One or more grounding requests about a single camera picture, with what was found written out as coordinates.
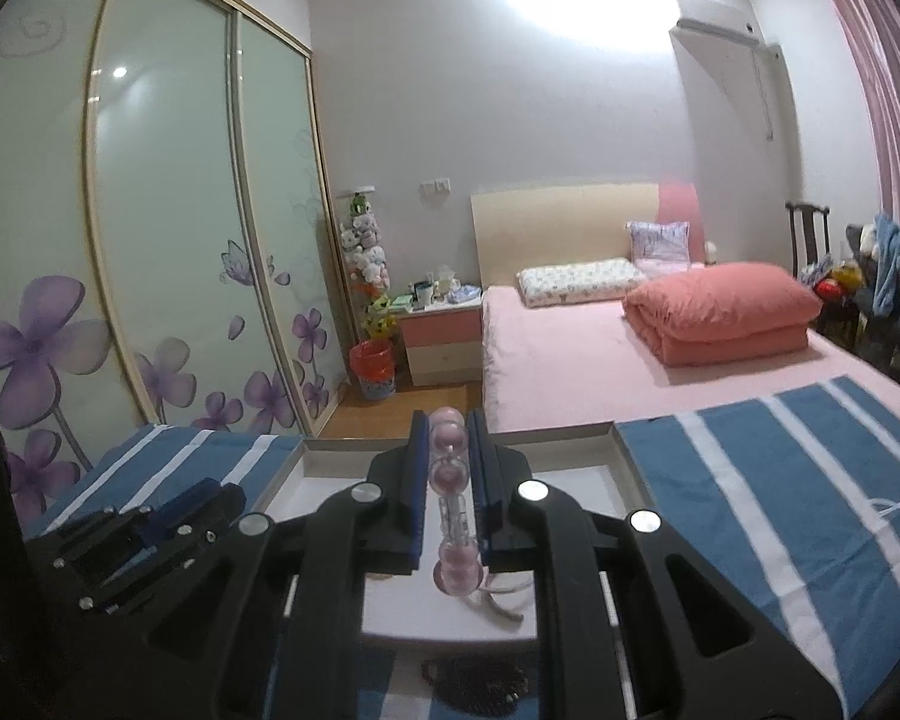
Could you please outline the red waste basket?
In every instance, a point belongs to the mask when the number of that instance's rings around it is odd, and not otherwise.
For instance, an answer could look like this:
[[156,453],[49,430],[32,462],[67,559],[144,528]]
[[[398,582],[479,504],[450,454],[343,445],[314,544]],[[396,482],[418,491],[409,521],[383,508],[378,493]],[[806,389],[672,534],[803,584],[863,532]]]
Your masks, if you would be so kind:
[[390,340],[365,340],[352,346],[349,366],[366,400],[386,400],[397,391],[397,365]]

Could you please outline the folded salmon quilt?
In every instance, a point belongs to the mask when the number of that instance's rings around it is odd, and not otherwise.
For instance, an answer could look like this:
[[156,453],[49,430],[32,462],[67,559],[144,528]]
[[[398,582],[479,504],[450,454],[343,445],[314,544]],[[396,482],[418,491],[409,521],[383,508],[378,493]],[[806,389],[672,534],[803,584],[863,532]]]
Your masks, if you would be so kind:
[[665,366],[797,353],[823,303],[777,265],[725,263],[641,284],[622,300],[635,334]]

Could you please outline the lilac square cushion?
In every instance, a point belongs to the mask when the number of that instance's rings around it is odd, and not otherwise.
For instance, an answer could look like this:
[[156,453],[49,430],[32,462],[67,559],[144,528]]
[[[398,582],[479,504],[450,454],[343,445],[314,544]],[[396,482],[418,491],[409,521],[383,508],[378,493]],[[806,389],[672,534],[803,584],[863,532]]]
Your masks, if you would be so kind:
[[691,227],[687,221],[629,221],[626,229],[631,260],[639,270],[647,273],[679,273],[691,268]]

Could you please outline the wall power socket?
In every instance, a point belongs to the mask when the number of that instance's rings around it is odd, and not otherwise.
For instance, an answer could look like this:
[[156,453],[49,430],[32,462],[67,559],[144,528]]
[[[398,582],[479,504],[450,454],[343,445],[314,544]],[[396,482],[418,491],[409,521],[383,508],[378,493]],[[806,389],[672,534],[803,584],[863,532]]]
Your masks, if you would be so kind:
[[424,195],[448,195],[452,192],[452,186],[448,179],[432,179],[421,184]]

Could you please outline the blue white striped tablecloth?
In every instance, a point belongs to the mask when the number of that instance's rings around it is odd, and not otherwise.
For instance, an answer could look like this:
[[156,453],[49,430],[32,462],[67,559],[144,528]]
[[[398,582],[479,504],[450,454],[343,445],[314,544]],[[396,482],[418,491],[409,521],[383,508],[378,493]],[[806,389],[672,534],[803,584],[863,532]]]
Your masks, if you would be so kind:
[[[848,377],[679,415],[510,433],[582,507],[649,507],[834,679],[848,710],[900,718],[900,419]],[[368,472],[358,440],[146,426],[23,531],[157,505],[203,481],[308,514]]]

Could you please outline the white floral pillow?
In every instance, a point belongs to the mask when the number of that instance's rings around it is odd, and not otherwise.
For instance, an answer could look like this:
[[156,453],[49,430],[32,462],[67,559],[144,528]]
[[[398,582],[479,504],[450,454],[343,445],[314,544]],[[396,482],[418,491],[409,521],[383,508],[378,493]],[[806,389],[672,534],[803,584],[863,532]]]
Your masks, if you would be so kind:
[[517,275],[526,307],[619,301],[647,281],[628,259],[525,268]]

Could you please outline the dark wooden chair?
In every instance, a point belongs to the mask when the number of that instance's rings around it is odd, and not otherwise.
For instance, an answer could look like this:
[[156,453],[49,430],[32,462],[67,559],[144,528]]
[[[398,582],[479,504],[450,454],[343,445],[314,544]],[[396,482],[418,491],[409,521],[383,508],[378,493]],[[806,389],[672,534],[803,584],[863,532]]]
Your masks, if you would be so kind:
[[806,202],[787,202],[790,250],[792,250],[792,275],[796,277],[803,266],[818,265],[831,249],[829,232],[829,206]]

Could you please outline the floral sliding door wardrobe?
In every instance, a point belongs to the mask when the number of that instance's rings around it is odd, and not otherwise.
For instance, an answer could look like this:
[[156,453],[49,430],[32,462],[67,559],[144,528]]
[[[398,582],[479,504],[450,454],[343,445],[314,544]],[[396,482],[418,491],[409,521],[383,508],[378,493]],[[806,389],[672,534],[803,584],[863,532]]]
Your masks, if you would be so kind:
[[263,488],[346,387],[310,49],[244,0],[0,8],[0,429],[46,530]]

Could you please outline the plush toy tower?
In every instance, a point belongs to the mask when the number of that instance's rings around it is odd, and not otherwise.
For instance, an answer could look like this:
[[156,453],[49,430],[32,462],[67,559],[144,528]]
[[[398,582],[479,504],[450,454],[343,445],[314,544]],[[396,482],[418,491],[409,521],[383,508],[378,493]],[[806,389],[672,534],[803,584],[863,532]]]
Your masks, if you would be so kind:
[[338,242],[357,330],[368,340],[390,340],[395,333],[390,270],[372,205],[374,193],[366,185],[341,197],[346,208],[338,221]]

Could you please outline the pink bed with headboard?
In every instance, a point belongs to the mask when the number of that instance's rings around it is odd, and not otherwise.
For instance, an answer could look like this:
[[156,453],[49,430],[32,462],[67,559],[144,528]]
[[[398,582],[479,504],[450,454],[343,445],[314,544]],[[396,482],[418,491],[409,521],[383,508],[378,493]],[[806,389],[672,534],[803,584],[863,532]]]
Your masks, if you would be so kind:
[[[482,405],[496,433],[624,422],[850,377],[900,419],[900,385],[813,332],[820,298],[774,263],[704,260],[696,192],[563,185],[471,200],[482,289]],[[685,260],[629,293],[521,286],[530,268],[639,262],[632,228],[683,223]]]

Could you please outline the pink white nightstand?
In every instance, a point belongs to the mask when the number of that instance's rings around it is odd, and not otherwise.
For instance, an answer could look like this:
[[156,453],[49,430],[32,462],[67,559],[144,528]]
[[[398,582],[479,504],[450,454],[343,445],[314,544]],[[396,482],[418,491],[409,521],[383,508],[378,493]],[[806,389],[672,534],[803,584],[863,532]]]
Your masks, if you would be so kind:
[[398,330],[414,387],[482,379],[482,297],[403,314]]

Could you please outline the white air conditioner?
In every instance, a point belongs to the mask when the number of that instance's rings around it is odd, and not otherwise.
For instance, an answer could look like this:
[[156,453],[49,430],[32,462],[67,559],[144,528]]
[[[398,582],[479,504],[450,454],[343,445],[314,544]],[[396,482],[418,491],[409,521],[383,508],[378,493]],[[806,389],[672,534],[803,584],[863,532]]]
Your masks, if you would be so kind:
[[713,0],[676,0],[676,29],[722,37],[741,46],[757,46],[761,42],[756,23],[742,11]]

